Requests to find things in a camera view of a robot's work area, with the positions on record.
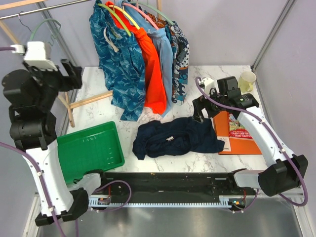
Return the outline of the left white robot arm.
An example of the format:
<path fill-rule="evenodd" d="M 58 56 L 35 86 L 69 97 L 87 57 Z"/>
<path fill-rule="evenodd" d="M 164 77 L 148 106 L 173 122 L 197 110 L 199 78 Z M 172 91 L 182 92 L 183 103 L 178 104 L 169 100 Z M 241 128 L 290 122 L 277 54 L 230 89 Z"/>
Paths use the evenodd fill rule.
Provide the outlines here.
<path fill-rule="evenodd" d="M 56 117 L 51 108 L 60 92 L 82 86 L 81 67 L 69 60 L 61 60 L 67 74 L 63 75 L 53 62 L 24 62 L 24 68 L 10 72 L 2 79 L 3 95 L 10 102 L 10 137 L 13 151 L 22 155 L 33 175 L 41 212 L 35 219 L 37 226 L 45 226 L 62 219 L 74 221 L 82 216 L 95 191 L 104 194 L 108 181 L 102 171 L 90 170 L 75 184 L 64 180 L 58 156 Z"/>

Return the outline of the navy blue shorts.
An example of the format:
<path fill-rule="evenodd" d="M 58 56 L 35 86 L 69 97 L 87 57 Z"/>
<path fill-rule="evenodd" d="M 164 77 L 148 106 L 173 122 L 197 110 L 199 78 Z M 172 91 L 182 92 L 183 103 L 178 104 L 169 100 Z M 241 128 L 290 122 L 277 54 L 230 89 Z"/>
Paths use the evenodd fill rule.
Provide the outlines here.
<path fill-rule="evenodd" d="M 181 156 L 188 152 L 214 154 L 223 151 L 224 145 L 210 119 L 199 123 L 192 117 L 182 117 L 165 123 L 153 120 L 139 126 L 132 151 L 138 160 L 143 160 L 145 156 Z"/>

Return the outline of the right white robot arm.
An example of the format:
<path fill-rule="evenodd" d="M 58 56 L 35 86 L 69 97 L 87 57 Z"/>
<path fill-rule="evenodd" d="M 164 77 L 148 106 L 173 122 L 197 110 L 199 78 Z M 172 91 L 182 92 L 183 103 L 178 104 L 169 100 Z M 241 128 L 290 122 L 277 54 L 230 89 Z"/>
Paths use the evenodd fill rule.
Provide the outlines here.
<path fill-rule="evenodd" d="M 267 166 L 265 170 L 241 169 L 233 172 L 233 178 L 226 182 L 227 191 L 238 194 L 244 187 L 261 189 L 269 197 L 302 187 L 308 197 L 304 175 L 308 160 L 304 155 L 295 155 L 266 121 L 258 101 L 250 94 L 242 94 L 235 77 L 214 81 L 211 78 L 196 77 L 196 86 L 202 95 L 193 100 L 194 120 L 205 120 L 202 110 L 210 118 L 226 111 L 249 132 L 258 146 Z"/>

